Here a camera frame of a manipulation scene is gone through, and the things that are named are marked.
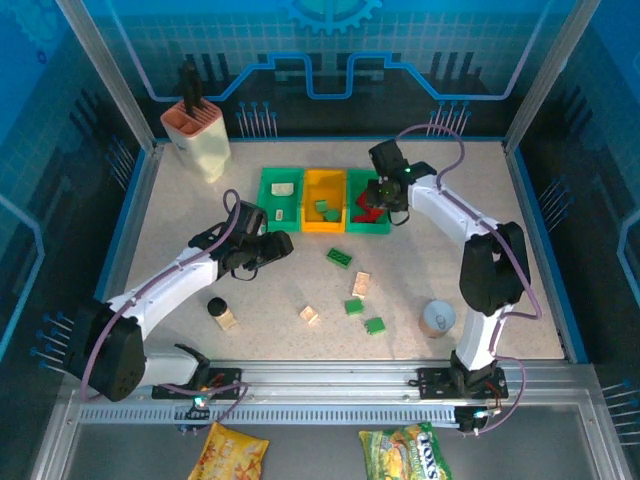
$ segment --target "metal post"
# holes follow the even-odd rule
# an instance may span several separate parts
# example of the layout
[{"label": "metal post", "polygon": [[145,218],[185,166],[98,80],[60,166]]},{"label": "metal post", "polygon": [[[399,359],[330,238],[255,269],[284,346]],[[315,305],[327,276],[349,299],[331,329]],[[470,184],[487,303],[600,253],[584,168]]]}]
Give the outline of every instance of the metal post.
[{"label": "metal post", "polygon": [[507,152],[515,152],[518,148],[599,4],[600,0],[576,2],[507,131],[505,136]]},{"label": "metal post", "polygon": [[151,128],[84,3],[82,0],[56,0],[56,2],[138,143],[146,152],[151,153],[155,146],[155,137]]}]

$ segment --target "table surface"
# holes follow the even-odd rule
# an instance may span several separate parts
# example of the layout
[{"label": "table surface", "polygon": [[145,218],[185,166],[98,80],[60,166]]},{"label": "table surface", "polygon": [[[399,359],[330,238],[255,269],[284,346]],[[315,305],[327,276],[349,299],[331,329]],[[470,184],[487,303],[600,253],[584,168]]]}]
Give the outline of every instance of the table surface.
[{"label": "table surface", "polygon": [[[160,163],[128,277],[133,288],[156,274],[197,233],[223,221],[222,194],[235,188],[255,202],[262,167],[371,168],[367,154],[376,141],[232,143],[224,175],[206,184],[187,170],[168,146]],[[459,155],[454,142],[407,141],[410,163],[426,161],[438,171]],[[461,167],[445,183],[493,218],[524,227],[513,183],[498,142],[469,142]],[[294,252],[260,270],[250,283],[226,276],[182,303],[150,334],[150,344],[186,343],[214,359],[391,360],[447,359],[460,340],[467,306],[458,279],[462,252],[428,218],[414,212],[390,235],[291,234]],[[348,270],[326,260],[331,247],[353,255]],[[523,359],[557,359],[563,353],[530,245],[532,286],[542,306],[539,321],[507,322],[498,353]],[[371,274],[365,312],[345,313],[344,301],[358,271]],[[224,298],[238,324],[224,332],[206,310]],[[457,320],[444,337],[432,340],[418,327],[425,305],[453,305]],[[309,326],[298,314],[306,305],[319,312]],[[526,295],[518,310],[532,311]],[[382,317],[387,330],[370,336],[364,322]]]}]

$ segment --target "green tray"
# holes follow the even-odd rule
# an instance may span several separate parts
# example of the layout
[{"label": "green tray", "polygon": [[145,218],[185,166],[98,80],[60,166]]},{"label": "green tray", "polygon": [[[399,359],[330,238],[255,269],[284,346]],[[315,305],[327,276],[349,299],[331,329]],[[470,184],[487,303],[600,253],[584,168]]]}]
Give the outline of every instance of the green tray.
[{"label": "green tray", "polygon": [[[272,183],[293,183],[293,195],[277,197],[271,194]],[[300,205],[302,203],[303,168],[263,168],[258,191],[258,206],[267,211],[268,231],[300,231]],[[283,218],[276,221],[276,210],[282,210]]]},{"label": "green tray", "polygon": [[367,188],[367,181],[377,179],[375,170],[347,170],[347,233],[369,233],[387,235],[391,232],[391,224],[387,215],[380,217],[376,223],[356,223],[353,218],[362,215],[364,210],[356,205],[356,200]]}]

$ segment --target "yellow container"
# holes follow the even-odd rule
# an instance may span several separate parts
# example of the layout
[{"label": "yellow container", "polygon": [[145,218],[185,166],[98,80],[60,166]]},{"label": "yellow container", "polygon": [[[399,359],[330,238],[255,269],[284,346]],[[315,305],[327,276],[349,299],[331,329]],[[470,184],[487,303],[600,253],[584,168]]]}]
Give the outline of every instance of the yellow container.
[{"label": "yellow container", "polygon": [[[322,213],[316,211],[318,200],[326,200],[329,210],[338,210],[340,220],[327,222]],[[347,222],[347,171],[307,170],[300,210],[303,232],[344,233]]]}]

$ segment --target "red object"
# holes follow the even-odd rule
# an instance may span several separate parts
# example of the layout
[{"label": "red object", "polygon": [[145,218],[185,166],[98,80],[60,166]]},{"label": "red object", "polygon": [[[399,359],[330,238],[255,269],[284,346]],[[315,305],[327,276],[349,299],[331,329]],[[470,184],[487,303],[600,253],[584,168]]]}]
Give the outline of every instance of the red object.
[{"label": "red object", "polygon": [[364,210],[364,215],[356,215],[353,217],[354,223],[376,223],[376,221],[384,215],[381,208],[371,208],[367,205],[367,191],[365,190],[356,199],[356,205]]}]

